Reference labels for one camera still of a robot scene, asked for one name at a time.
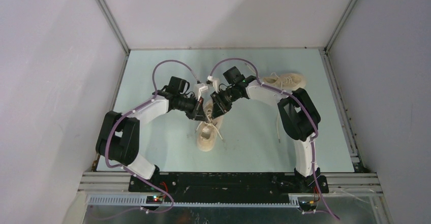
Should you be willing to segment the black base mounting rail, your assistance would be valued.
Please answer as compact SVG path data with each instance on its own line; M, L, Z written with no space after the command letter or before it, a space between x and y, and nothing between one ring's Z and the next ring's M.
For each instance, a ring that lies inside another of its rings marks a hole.
M151 183L169 193L176 204L288 204L291 194L329 192L325 176L298 173L160 173Z

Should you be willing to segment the aluminium frame rail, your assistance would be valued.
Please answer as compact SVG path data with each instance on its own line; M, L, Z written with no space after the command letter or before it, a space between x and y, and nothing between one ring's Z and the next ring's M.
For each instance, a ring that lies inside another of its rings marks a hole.
M161 173L155 189L126 172L87 172L79 191L90 204L158 207L291 207L317 205L331 197L361 201L382 197L374 173L324 173L322 194L292 173Z

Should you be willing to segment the beige sneaker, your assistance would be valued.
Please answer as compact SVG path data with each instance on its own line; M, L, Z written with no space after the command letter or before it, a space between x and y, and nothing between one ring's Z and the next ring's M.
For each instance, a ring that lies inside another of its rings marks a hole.
M197 147L203 152L209 152L214 148L217 137L219 137L223 142L225 142L223 136L220 133L224 116L220 116L217 118L212 117L212 101L208 101L204 105L204 112L209 121L200 122L198 127L196 128L196 132L198 133Z
M306 86L305 76L297 73L277 75L275 72L273 72L269 76L259 77L259 81L262 84L277 87L285 91L295 91L299 88L305 88ZM270 94L270 92L260 87L257 80L251 82L245 91L248 99L258 100L273 107L276 106L275 100L270 99L267 95L265 95L265 93Z

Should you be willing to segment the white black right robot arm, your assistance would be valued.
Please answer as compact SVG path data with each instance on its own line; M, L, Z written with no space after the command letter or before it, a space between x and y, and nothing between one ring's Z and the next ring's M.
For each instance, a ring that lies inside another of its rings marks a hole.
M295 179L296 187L303 193L310 192L316 186L315 139L321 116L307 91L303 88L286 91L274 87L256 76L245 77L237 67L230 68L223 75L229 85L210 95L212 117L227 114L238 99L257 100L276 107L285 133L294 141L295 172L300 174Z

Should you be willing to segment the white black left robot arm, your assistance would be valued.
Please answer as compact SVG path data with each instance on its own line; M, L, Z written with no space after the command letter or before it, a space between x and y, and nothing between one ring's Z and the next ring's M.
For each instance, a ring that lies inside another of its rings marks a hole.
M194 86L194 91L187 93L189 87L188 81L172 76L168 85L156 90L148 101L137 108L125 113L106 113L96 143L96 152L106 160L116 161L134 175L140 176L141 185L147 191L159 189L161 179L154 174L157 166L139 151L140 132L145 125L172 110L184 112L190 120L207 122L202 94L208 91L208 85L199 82Z

